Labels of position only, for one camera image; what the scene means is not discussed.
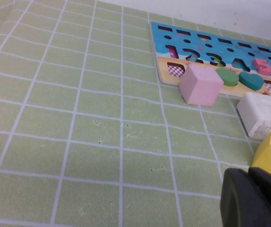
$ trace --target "white block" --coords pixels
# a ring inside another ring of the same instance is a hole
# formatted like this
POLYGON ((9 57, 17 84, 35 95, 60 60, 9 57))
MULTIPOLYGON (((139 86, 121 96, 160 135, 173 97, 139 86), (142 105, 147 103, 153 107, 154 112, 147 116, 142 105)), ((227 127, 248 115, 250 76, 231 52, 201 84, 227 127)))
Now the white block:
POLYGON ((271 131, 271 96, 247 92, 236 106, 250 137, 265 139, 271 131))

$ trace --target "pink number block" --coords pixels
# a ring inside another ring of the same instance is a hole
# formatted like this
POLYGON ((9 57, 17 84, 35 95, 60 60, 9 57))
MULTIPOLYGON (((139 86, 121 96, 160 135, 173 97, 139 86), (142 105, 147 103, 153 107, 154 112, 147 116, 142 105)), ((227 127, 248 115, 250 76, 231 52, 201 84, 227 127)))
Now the pink number block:
POLYGON ((179 90, 187 104, 212 106, 223 84, 223 80, 213 68, 188 65, 179 90))
POLYGON ((271 75, 271 66, 268 64, 268 61, 261 58, 255 58, 253 60, 253 66, 257 69, 258 73, 265 76, 271 75))

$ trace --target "green grid mat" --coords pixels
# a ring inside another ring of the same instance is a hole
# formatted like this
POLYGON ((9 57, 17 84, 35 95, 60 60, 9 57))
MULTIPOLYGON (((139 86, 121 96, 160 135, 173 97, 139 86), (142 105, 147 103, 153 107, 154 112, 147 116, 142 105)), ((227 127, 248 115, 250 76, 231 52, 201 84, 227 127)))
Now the green grid mat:
POLYGON ((221 226, 223 173, 261 141, 237 97, 187 105, 159 81, 150 21, 248 38, 94 0, 0 3, 0 226, 221 226))

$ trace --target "white grid line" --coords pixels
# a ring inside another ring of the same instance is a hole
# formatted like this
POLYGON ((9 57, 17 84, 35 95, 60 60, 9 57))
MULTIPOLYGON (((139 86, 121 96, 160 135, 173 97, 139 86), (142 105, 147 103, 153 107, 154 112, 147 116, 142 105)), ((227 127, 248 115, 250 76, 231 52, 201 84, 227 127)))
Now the white grid line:
MULTIPOLYGON (((23 16, 26 14, 26 12, 27 12, 27 10, 30 8, 32 2, 33 2, 33 1, 30 1, 30 3, 29 3, 29 5, 28 5, 27 9, 23 12, 23 14, 22 14, 22 16, 20 17, 19 20, 21 20, 21 19, 23 18, 23 16)), ((24 109, 25 109, 25 105, 26 105, 26 103, 27 103, 27 101, 28 101, 28 99, 29 99, 29 97, 30 97, 30 93, 31 93, 32 88, 33 88, 33 86, 34 86, 35 80, 36 80, 36 78, 37 78, 37 76, 38 76, 38 74, 39 74, 39 71, 40 71, 40 69, 41 69, 41 66, 43 65, 44 59, 45 59, 45 57, 46 57, 46 55, 47 55, 47 52, 48 52, 48 49, 49 49, 49 45, 51 44, 52 39, 53 39, 54 34, 55 34, 55 31, 57 30, 57 27, 58 27, 58 25, 59 25, 59 23, 60 23, 60 19, 61 19, 61 17, 62 17, 62 14, 63 14, 63 12, 64 12, 64 9, 65 9, 66 4, 67 4, 67 2, 65 2, 64 6, 63 6, 63 9, 62 9, 62 11, 61 11, 61 14, 60 14, 60 16, 59 16, 59 18, 58 18, 58 20, 57 20, 57 23, 56 23, 56 25, 55 25, 55 27, 54 27, 54 31, 53 31, 53 33, 52 33, 51 36, 50 36, 48 45, 47 45, 47 47, 46 47, 46 49, 45 49, 45 51, 44 51, 43 57, 42 57, 42 59, 41 59, 41 61, 40 61, 40 63, 39 63, 39 66, 38 66, 38 68, 37 68, 37 70, 36 70, 36 73, 35 73, 35 75, 34 75, 34 77, 33 77, 33 81, 32 81, 31 84, 30 84, 30 87, 29 87, 28 92, 27 92, 27 94, 26 94, 26 97, 25 97, 25 99, 24 99, 23 105, 21 106, 21 109, 20 109, 20 111, 19 111, 19 113, 18 113, 18 115, 17 115, 17 118, 16 118, 16 120, 15 120, 15 122, 14 122, 14 125, 13 125, 13 127, 12 127, 12 129, 11 129, 11 132, 10 132, 10 134, 9 134, 9 137, 8 137, 8 139, 7 139, 7 142, 6 142, 6 144, 5 144, 5 147, 4 147, 3 151, 2 151, 2 154, 1 154, 1 157, 0 157, 0 167, 1 167, 1 164, 2 164, 2 162, 3 162, 3 160, 4 160, 4 158, 5 158, 5 155, 6 155, 6 152, 7 152, 7 150, 8 150, 8 147, 9 147, 9 145, 10 145, 10 142, 11 142, 11 140, 12 140, 13 133, 15 132, 15 130, 16 130, 17 126, 18 126, 18 122, 19 122, 19 120, 20 120, 20 118, 21 118, 21 116, 22 116, 22 113, 23 113, 24 109)), ((18 25, 18 22, 17 22, 17 23, 15 24, 15 26, 12 28, 11 33, 9 34, 8 37, 10 37, 10 35, 13 33, 13 31, 14 31, 14 29, 16 28, 17 25, 18 25)))
MULTIPOLYGON (((4 23, 16 23, 16 21, 7 20, 7 21, 4 21, 4 23)), ((38 30, 41 30, 41 31, 52 32, 52 30, 48 30, 48 29, 44 29, 44 28, 40 28, 40 27, 35 27, 35 26, 25 24, 25 23, 21 23, 21 22, 19 24, 24 25, 24 26, 28 26, 28 27, 31 27, 31 28, 34 28, 34 29, 38 29, 38 30)), ((121 35, 120 33, 117 33, 117 32, 112 32, 112 31, 108 31, 108 30, 104 30, 104 29, 100 29, 100 28, 96 28, 96 27, 94 27, 93 29, 98 30, 98 31, 113 33, 113 34, 116 34, 116 35, 121 35)), ((67 33, 61 33, 61 32, 56 32, 56 33, 63 34, 63 35, 69 35, 69 36, 80 38, 80 39, 87 39, 87 38, 84 38, 84 37, 81 37, 81 36, 70 35, 70 34, 67 34, 67 33)), ((137 39, 141 39, 141 40, 144 40, 144 41, 150 41, 149 39, 144 39, 144 38, 141 38, 141 37, 138 37, 138 36, 132 36, 132 35, 126 35, 126 34, 124 34, 124 36, 131 37, 131 38, 137 38, 137 39)))
MULTIPOLYGON (((72 11, 67 11, 65 10, 65 12, 69 12, 69 13, 73 13, 73 14, 77 14, 79 15, 79 13, 75 13, 75 12, 72 12, 72 11)), ((36 13, 32 13, 32 12, 27 12, 29 14, 32 14, 32 15, 35 15, 37 17, 43 17, 43 18, 47 18, 47 19, 50 19, 50 20, 56 20, 54 19, 53 17, 48 17, 48 16, 43 16, 43 15, 40 15, 40 14, 36 14, 36 13)), ((91 17, 91 16, 88 16, 88 15, 85 15, 85 14, 81 14, 82 16, 84 17, 91 17)), ((107 20, 107 19, 104 19, 104 18, 100 18, 100 17, 96 17, 96 19, 99 19, 99 20, 103 20, 103 21, 108 21, 108 22, 111 22, 111 23, 115 23, 115 24, 121 24, 120 22, 117 22, 117 21, 113 21, 113 20, 107 20)), ((80 26, 83 26, 83 27, 89 27, 89 26, 86 26, 86 25, 82 25, 82 24, 78 24, 78 23, 74 23, 74 22, 70 22, 70 21, 65 21, 65 20, 61 20, 62 22, 66 22, 66 23, 70 23, 70 24, 74 24, 74 25, 80 25, 80 26)), ((129 26, 132 26, 132 27, 136 27, 136 28, 139 28, 139 29, 142 29, 142 30, 147 30, 149 31, 147 28, 143 28, 143 27, 139 27, 139 26, 135 26, 135 25, 129 25, 129 26)))
POLYGON ((121 15, 121 111, 120 111, 120 185, 119 185, 119 208, 118 208, 118 226, 123 226, 123 158, 124 158, 124 152, 123 152, 123 140, 124 140, 124 62, 123 62, 123 42, 124 42, 124 36, 123 36, 123 17, 124 17, 124 10, 122 7, 122 15, 121 15))
POLYGON ((240 36, 242 37, 242 39, 246 42, 246 40, 244 39, 243 34, 241 34, 241 33, 239 33, 239 34, 240 34, 240 36))
POLYGON ((264 39, 262 39, 265 46, 268 46, 264 39))
MULTIPOLYGON (((66 48, 62 48, 62 47, 55 47, 55 46, 51 46, 51 45, 50 45, 50 47, 85 54, 84 52, 74 51, 74 50, 66 49, 66 48)), ((36 62, 40 62, 40 60, 32 59, 32 58, 27 58, 27 57, 24 57, 24 56, 20 56, 20 55, 17 55, 17 54, 13 54, 13 53, 8 53, 8 52, 4 52, 4 51, 0 51, 0 53, 6 54, 6 55, 10 55, 10 56, 13 56, 13 57, 17 57, 17 58, 21 58, 21 59, 28 60, 28 61, 36 61, 36 62)), ((99 58, 104 58, 104 59, 109 59, 109 60, 112 60, 112 61, 119 61, 119 62, 121 61, 121 60, 119 60, 119 59, 110 58, 110 57, 101 56, 101 55, 92 54, 92 53, 88 53, 88 55, 89 55, 89 56, 94 56, 94 57, 99 57, 99 58)), ((136 63, 136 62, 132 62, 132 61, 123 61, 123 62, 131 63, 131 64, 134 64, 134 65, 140 65, 140 66, 144 66, 144 67, 148 67, 148 68, 154 68, 154 66, 151 66, 151 65, 144 65, 144 64, 140 64, 140 63, 136 63)), ((43 63, 53 64, 53 65, 58 65, 58 66, 64 66, 64 67, 72 68, 72 69, 79 69, 79 70, 81 69, 81 68, 74 67, 74 66, 60 65, 60 64, 56 64, 56 63, 52 63, 52 62, 48 62, 48 61, 44 61, 43 63)))
POLYGON ((82 71, 81 71, 81 77, 80 77, 80 81, 79 81, 78 93, 77 93, 77 97, 75 99, 75 104, 74 104, 74 108, 73 108, 72 120, 71 120, 71 124, 70 124, 70 128, 69 128, 68 139, 67 139, 67 144, 66 144, 66 150, 65 150, 65 153, 64 153, 64 158, 63 158, 63 163, 62 163, 61 177, 59 179, 58 187, 57 187, 57 190, 56 190, 53 211, 52 211, 52 215, 51 215, 51 218, 50 218, 50 224, 53 224, 55 222, 55 217, 56 217, 56 213, 57 213, 57 209, 58 209, 58 203, 59 203, 62 184, 63 184, 63 177, 64 177, 64 174, 65 174, 65 168, 66 168, 70 143, 71 143, 71 139, 72 139, 73 127, 74 127, 76 112, 77 112, 77 109, 78 109, 79 98, 80 98, 80 94, 81 94, 81 87, 82 87, 83 76, 84 76, 84 72, 85 72, 86 60, 87 60, 87 56, 88 56, 88 49, 89 49, 89 43, 90 43, 90 37, 91 37, 91 32, 92 32, 92 27, 93 27, 93 20, 94 20, 96 5, 97 5, 97 1, 95 0, 93 15, 92 15, 92 18, 91 18, 91 26, 90 26, 88 41, 87 41, 87 46, 86 46, 86 53, 84 55, 84 61, 83 61, 83 66, 82 66, 82 71))
POLYGON ((47 223, 37 223, 37 222, 18 221, 18 220, 5 220, 5 219, 0 219, 0 224, 12 225, 12 226, 31 226, 31 227, 73 227, 73 226, 68 226, 68 225, 50 225, 47 223))
POLYGON ((212 152, 213 152, 213 154, 214 154, 214 156, 215 156, 215 159, 216 159, 216 161, 217 161, 217 169, 218 169, 218 172, 219 172, 219 175, 220 175, 220 179, 221 179, 221 182, 223 183, 223 174, 222 174, 222 170, 221 170, 221 167, 220 167, 220 164, 219 164, 219 158, 218 158, 218 156, 217 156, 217 152, 216 152, 216 150, 215 150, 215 147, 213 146, 213 143, 212 143, 212 140, 211 140, 210 134, 209 134, 209 132, 208 132, 208 128, 207 128, 207 125, 206 125, 204 116, 203 116, 202 108, 201 108, 200 105, 199 105, 199 111, 200 111, 201 119, 202 119, 202 121, 203 121, 205 133, 206 133, 206 135, 207 135, 207 138, 208 138, 209 144, 210 144, 210 146, 211 146, 212 152))
MULTIPOLYGON (((23 134, 23 133, 14 133, 14 135, 15 136, 21 136, 21 137, 27 137, 27 138, 41 139, 41 140, 50 140, 50 141, 56 141, 56 142, 67 142, 66 139, 58 139, 57 140, 57 139, 53 139, 53 138, 45 138, 45 137, 41 137, 41 136, 27 135, 27 134, 23 134)), ((71 141, 74 144, 82 144, 82 145, 89 145, 89 146, 108 148, 108 149, 117 149, 117 150, 120 149, 120 147, 118 147, 118 146, 102 145, 102 144, 98 144, 98 143, 95 144, 95 143, 77 141, 77 140, 71 140, 71 141)), ((132 148, 123 148, 123 150, 124 151, 135 152, 135 153, 141 153, 141 154, 162 156, 162 157, 169 157, 170 156, 170 154, 168 154, 168 153, 157 153, 157 152, 146 151, 146 150, 137 150, 137 149, 132 149, 132 148)), ((225 162, 225 161, 218 161, 217 162, 214 159, 205 158, 205 157, 198 157, 198 156, 193 156, 193 155, 172 154, 172 157, 190 158, 190 159, 195 159, 195 160, 207 161, 207 162, 211 162, 211 163, 215 163, 215 164, 219 163, 219 164, 222 164, 222 165, 235 166, 235 167, 238 167, 238 168, 248 168, 249 167, 247 165, 234 164, 234 163, 229 163, 229 162, 225 162)), ((35 176, 35 177, 50 177, 50 178, 56 178, 56 179, 60 178, 59 175, 25 173, 25 172, 12 171, 12 170, 7 170, 7 169, 0 169, 0 173, 13 174, 13 175, 24 175, 24 176, 32 175, 32 176, 35 176)))
MULTIPOLYGON (((60 179, 61 178, 61 176, 59 176, 59 175, 24 173, 24 172, 5 170, 5 169, 1 169, 0 173, 9 174, 9 175, 18 175, 18 176, 39 177, 39 178, 53 178, 53 179, 60 179)), ((159 187, 148 186, 148 185, 120 183, 120 182, 115 182, 115 181, 92 180, 92 179, 76 178, 76 177, 69 177, 69 176, 64 176, 63 179, 67 180, 67 181, 73 181, 73 182, 84 182, 84 183, 94 183, 94 184, 114 185, 114 186, 122 185, 123 187, 129 187, 129 188, 140 188, 140 189, 146 189, 146 190, 155 190, 155 191, 161 191, 161 192, 175 193, 174 190, 171 190, 171 189, 159 188, 159 187)), ((205 193, 178 191, 178 194, 220 199, 220 196, 218 196, 218 195, 209 195, 209 194, 205 194, 205 193)))
MULTIPOLYGON (((67 34, 65 34, 65 33, 58 33, 58 32, 56 32, 56 34, 67 35, 67 34)), ((31 43, 31 44, 36 44, 36 45, 40 45, 40 46, 47 46, 47 45, 44 44, 44 43, 33 42, 33 41, 30 41, 30 40, 27 40, 27 39, 23 39, 23 38, 20 38, 20 37, 17 37, 17 36, 13 36, 13 35, 11 35, 10 37, 11 37, 11 38, 18 39, 18 40, 21 40, 21 41, 24 41, 24 42, 27 42, 27 43, 31 43)), ((83 40, 88 41, 87 38, 81 38, 81 37, 76 37, 76 38, 80 38, 80 39, 83 39, 83 40)), ((100 44, 106 44, 106 45, 110 45, 110 46, 121 47, 121 45, 110 44, 110 43, 101 42, 101 41, 96 41, 96 40, 92 40, 91 42, 93 42, 93 43, 100 43, 100 44)), ((53 47, 53 48, 56 48, 56 49, 60 49, 60 50, 72 51, 72 52, 76 52, 76 53, 83 53, 83 54, 86 53, 86 51, 77 51, 77 50, 74 50, 74 49, 64 48, 64 47, 60 47, 60 46, 53 46, 53 45, 50 45, 50 47, 53 47)), ((124 48, 125 48, 125 49, 130 49, 130 50, 135 50, 135 51, 141 51, 141 52, 145 52, 145 53, 152 53, 152 52, 150 52, 150 51, 139 50, 139 49, 135 49, 135 48, 132 48, 132 47, 125 47, 125 46, 124 46, 124 48)))
POLYGON ((14 5, 14 2, 8 3, 6 5, 0 6, 0 9, 6 8, 7 6, 14 5))
MULTIPOLYGON (((26 12, 27 12, 28 9, 30 8, 31 4, 32 4, 32 1, 29 2, 29 4, 28 4, 27 8, 25 9, 25 11, 22 13, 22 15, 20 16, 20 18, 19 18, 18 21, 16 22, 16 24, 13 26, 13 28, 12 28, 11 31, 9 32, 8 36, 5 38, 5 40, 4 40, 4 41, 2 42, 2 44, 0 45, 0 50, 1 50, 1 49, 3 48, 3 46, 5 45, 5 43, 6 43, 7 40, 9 39, 10 35, 13 33, 14 29, 18 26, 19 21, 21 21, 21 19, 23 18, 23 16, 26 14, 26 12)), ((16 121, 15 121, 15 123, 14 123, 14 125, 13 125, 13 127, 12 127, 12 129, 11 129, 11 132, 10 132, 10 134, 9 134, 9 137, 8 137, 7 141, 6 141, 5 147, 4 147, 4 149, 3 149, 2 153, 1 153, 1 156, 0 156, 0 166, 1 166, 2 162, 3 162, 3 159, 4 159, 4 157, 5 157, 5 154, 6 154, 6 152, 7 152, 7 148, 8 148, 8 146, 9 146, 10 142, 11 142, 11 138, 12 138, 12 134, 11 134, 11 133, 13 133, 13 132, 15 131, 15 129, 16 129, 16 126, 18 125, 18 121, 19 121, 20 114, 22 113, 22 111, 23 111, 23 107, 21 107, 21 109, 20 109, 20 111, 19 111, 19 113, 18 113, 17 119, 16 119, 16 121)))
MULTIPOLYGON (((148 14, 148 22, 150 22, 149 12, 147 12, 147 14, 148 14)), ((182 212, 181 212, 181 207, 180 207, 178 186, 177 186, 177 181, 176 181, 176 178, 175 178, 175 172, 174 172, 174 166, 173 166, 172 146, 171 146, 171 140, 170 140, 170 134, 169 134, 169 127, 168 127, 168 122, 167 122, 165 111, 164 111, 162 90, 161 90, 161 86, 160 86, 160 79, 159 79, 159 75, 158 75, 158 69, 157 69, 157 66, 156 66, 156 57, 155 57, 155 55, 154 55, 154 68, 155 68, 157 83, 158 83, 158 87, 159 87, 161 110, 162 110, 162 115, 163 115, 163 119, 164 119, 164 122, 165 122, 165 128, 166 128, 166 137, 167 137, 167 144, 168 144, 168 151, 169 151, 169 162, 170 162, 170 168, 171 168, 171 172, 172 172, 172 183, 173 183, 173 188, 174 188, 174 194, 175 194, 175 200, 176 200, 176 206, 177 206, 177 212, 178 212, 178 219, 179 219, 180 227, 183 227, 183 218, 182 218, 182 212)))

